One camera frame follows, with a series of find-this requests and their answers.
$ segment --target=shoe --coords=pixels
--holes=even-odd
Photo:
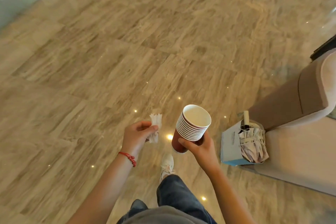
[[[162,167],[162,171],[161,171],[160,182],[162,182],[163,177],[165,175],[172,175],[172,174],[175,173],[175,171],[173,170],[174,159],[173,159],[173,156],[171,154],[166,154],[162,158],[161,167]]]

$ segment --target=paper cup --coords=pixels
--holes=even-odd
[[[174,150],[178,153],[187,151],[187,149],[178,142],[179,138],[184,138],[199,144],[198,141],[203,137],[210,124],[211,117],[205,109],[197,105],[185,106],[176,123],[172,140]]]

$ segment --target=jeans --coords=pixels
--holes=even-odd
[[[177,175],[168,175],[163,179],[157,188],[156,196],[158,206],[169,205],[208,224],[216,224],[204,206]],[[147,209],[148,207],[143,201],[136,199],[128,213],[121,217],[117,224],[121,224],[128,218]]]

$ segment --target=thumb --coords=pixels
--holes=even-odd
[[[179,138],[178,142],[180,144],[182,144],[185,148],[187,148],[188,150],[191,151],[192,154],[194,154],[195,150],[197,150],[197,145],[195,145],[194,143],[192,143],[191,141],[188,141],[184,138]]]
[[[146,128],[145,130],[141,131],[141,133],[143,134],[145,138],[147,138],[151,134],[154,134],[155,132],[157,132],[158,129],[159,127],[157,125],[154,125],[154,126],[150,126],[149,128]]]

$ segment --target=white packet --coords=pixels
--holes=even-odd
[[[162,127],[162,114],[151,114],[150,118],[152,120],[152,126],[153,125],[157,125],[159,127],[159,129],[154,133],[151,134],[148,139],[150,143],[157,143],[158,142],[158,138],[159,138],[159,130]]]

